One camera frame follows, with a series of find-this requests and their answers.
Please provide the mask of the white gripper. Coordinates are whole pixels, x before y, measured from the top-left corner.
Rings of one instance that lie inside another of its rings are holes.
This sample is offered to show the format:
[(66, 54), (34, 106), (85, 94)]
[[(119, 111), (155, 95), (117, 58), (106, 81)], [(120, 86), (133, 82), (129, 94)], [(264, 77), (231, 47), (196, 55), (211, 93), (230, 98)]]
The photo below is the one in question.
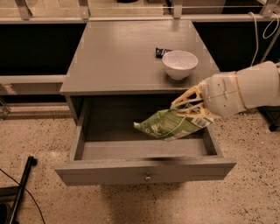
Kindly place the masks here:
[(209, 119), (227, 118), (245, 111), (237, 72), (215, 74), (190, 87), (171, 103), (170, 109), (176, 109), (178, 116)]

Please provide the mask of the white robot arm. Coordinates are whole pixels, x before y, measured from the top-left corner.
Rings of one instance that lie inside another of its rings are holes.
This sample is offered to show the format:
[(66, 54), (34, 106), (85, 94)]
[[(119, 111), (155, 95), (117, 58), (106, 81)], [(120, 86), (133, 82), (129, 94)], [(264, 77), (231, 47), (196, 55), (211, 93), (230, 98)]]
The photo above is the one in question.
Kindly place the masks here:
[(178, 116), (227, 118), (261, 106), (280, 105), (279, 64), (266, 61), (238, 72), (218, 73), (171, 103)]

